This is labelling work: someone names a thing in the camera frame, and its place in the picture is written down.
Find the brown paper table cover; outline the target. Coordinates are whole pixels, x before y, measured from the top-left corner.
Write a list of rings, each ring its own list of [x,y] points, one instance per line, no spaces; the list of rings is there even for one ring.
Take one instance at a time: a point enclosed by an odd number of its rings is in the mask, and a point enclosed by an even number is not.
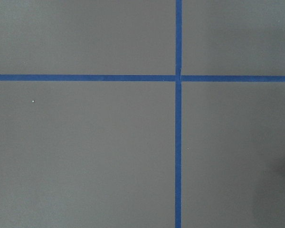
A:
[[[0,0],[0,228],[285,228],[285,0]]]

